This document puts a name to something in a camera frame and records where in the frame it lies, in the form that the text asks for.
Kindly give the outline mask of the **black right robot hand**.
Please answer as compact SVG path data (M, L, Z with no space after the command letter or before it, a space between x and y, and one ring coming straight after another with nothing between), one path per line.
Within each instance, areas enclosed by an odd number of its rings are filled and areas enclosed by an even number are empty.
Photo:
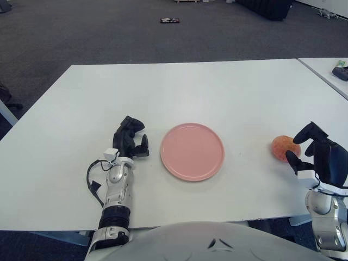
M299 145L309 139L312 143L306 149L305 155L313 157L312 164L302 161L290 150L285 153L295 175L313 173L315 188L327 184L338 189L347 189L347 150L330 140L328 134L314 122L301 129L294 137L293 143Z

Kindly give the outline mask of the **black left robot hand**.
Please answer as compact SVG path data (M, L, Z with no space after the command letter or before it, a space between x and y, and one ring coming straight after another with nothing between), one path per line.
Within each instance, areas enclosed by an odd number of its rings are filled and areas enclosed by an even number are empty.
M134 141L135 134L144 128L145 125L140 120L130 116L124 118L113 136L113 148L118 149L120 157L133 159L149 156L147 135L142 136L140 145L136 145Z

